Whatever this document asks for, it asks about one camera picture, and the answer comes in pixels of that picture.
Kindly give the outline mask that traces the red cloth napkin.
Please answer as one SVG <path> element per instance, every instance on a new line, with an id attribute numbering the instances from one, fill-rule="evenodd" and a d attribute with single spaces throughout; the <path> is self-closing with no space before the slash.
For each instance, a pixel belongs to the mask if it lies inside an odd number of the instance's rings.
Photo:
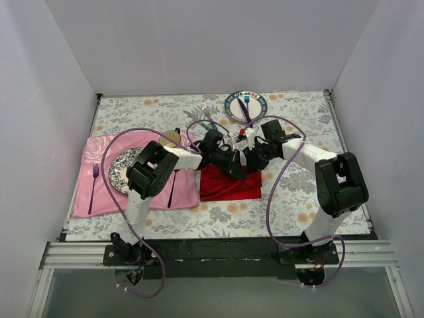
<path id="1" fill-rule="evenodd" d="M 248 174 L 240 180 L 225 174 L 220 167 L 209 165 L 202 169 L 199 187 L 200 201 L 234 201 L 262 197 L 262 173 Z"/>

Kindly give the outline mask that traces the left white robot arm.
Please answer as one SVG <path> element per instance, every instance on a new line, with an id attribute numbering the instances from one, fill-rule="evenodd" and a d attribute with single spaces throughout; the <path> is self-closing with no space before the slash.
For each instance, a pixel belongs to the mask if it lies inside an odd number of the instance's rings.
<path id="1" fill-rule="evenodd" d="M 233 178 L 247 180 L 240 162 L 240 152 L 230 144 L 221 146 L 223 134 L 216 130 L 206 133 L 203 140 L 188 149 L 170 148 L 150 141 L 127 168 L 128 201 L 122 211 L 125 225 L 111 234 L 118 257 L 128 265 L 136 264 L 142 255 L 140 236 L 154 197 L 164 189 L 173 172 L 201 170 L 213 164 Z"/>

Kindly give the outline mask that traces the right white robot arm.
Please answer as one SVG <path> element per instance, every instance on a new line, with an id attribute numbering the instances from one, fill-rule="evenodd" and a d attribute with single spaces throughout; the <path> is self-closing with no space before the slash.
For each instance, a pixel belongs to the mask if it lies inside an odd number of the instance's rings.
<path id="1" fill-rule="evenodd" d="M 281 158 L 308 170 L 315 176 L 319 209 L 298 243 L 276 241 L 277 257 L 315 263 L 330 251 L 342 222 L 369 199 L 358 160 L 351 152 L 337 154 L 306 142 L 306 134 L 286 134 L 280 118 L 269 116 L 261 126 L 262 136 L 251 125 L 239 136 L 248 146 L 244 149 L 248 172 L 263 170 L 271 160 Z"/>

